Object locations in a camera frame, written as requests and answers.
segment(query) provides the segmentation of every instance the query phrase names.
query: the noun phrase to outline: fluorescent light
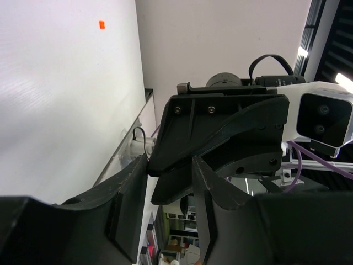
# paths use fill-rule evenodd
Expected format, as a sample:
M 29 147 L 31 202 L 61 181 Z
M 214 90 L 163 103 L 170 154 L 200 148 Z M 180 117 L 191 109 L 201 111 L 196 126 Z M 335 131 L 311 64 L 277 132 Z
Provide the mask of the fluorescent light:
M 248 179 L 245 179 L 245 184 L 247 185 L 247 193 L 249 194 L 249 185 L 248 185 Z
M 338 73 L 335 81 L 344 87 L 348 92 L 353 93 L 353 81 L 351 79 L 345 77 L 341 73 Z
M 303 56 L 304 58 L 308 57 L 308 52 L 304 50 L 303 48 L 299 47 L 298 49 L 298 55 Z

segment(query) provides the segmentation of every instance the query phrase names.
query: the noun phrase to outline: wall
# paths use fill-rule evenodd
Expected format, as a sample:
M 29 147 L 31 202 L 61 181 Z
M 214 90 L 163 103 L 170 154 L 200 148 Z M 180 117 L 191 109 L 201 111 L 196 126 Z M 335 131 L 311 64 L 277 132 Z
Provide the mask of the wall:
M 154 89 L 156 121 L 178 83 L 204 86 L 219 72 L 248 77 L 249 65 L 268 53 L 292 67 L 310 0 L 136 0 L 145 86 Z M 285 71 L 267 59 L 254 76 Z
M 145 102 L 135 1 L 0 14 L 0 195 L 61 203 L 92 187 Z
M 322 52 L 325 48 L 326 40 L 330 33 L 332 21 L 335 17 L 339 2 L 340 0 L 326 1 L 312 51 L 309 54 L 308 65 L 304 74 L 304 78 L 307 82 L 312 82 L 315 79 L 316 71 L 318 69 Z

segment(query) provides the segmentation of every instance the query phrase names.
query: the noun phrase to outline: small orange object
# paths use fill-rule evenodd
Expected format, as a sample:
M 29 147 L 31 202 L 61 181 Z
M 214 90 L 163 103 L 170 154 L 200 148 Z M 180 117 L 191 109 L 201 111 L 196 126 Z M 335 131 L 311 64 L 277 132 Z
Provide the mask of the small orange object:
M 100 29 L 105 29 L 104 21 L 99 22 L 99 28 Z

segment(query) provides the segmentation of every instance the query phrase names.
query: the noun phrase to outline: black cable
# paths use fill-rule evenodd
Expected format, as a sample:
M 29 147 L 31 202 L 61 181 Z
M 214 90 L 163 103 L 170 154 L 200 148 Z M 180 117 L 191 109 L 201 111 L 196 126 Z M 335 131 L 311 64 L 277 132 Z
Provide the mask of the black cable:
M 272 57 L 277 62 L 279 62 L 281 64 L 281 66 L 286 70 L 288 75 L 290 75 L 290 76 L 294 75 L 292 67 L 288 64 L 288 62 L 282 56 L 279 56 L 277 54 L 265 54 L 265 55 L 260 56 L 259 58 L 257 58 L 255 61 L 253 61 L 252 64 L 250 65 L 250 67 L 249 67 L 250 85 L 253 84 L 253 72 L 254 72 L 254 69 L 255 69 L 256 65 L 260 61 L 262 61 L 264 58 L 267 58 L 267 57 Z
M 133 130 L 132 130 L 132 139 L 135 141 L 136 140 L 136 135 L 135 135 L 135 130 L 136 129 L 140 129 L 142 131 L 142 134 L 143 134 L 143 149 L 145 151 L 145 154 L 147 156 L 147 158 L 149 159 L 148 155 L 147 155 L 147 152 L 146 152 L 146 133 L 145 133 L 145 130 L 143 130 L 141 127 L 135 127 Z

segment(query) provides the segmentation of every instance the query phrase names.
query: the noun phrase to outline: red object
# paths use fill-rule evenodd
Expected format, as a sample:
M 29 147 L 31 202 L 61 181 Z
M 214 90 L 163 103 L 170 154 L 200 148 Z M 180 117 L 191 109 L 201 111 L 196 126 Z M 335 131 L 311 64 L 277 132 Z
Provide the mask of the red object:
M 100 29 L 105 29 L 104 21 L 100 21 L 100 22 L 99 22 L 99 28 L 100 28 Z
M 147 246 L 147 248 L 148 248 L 150 257 L 153 258 L 154 246 L 149 245 Z

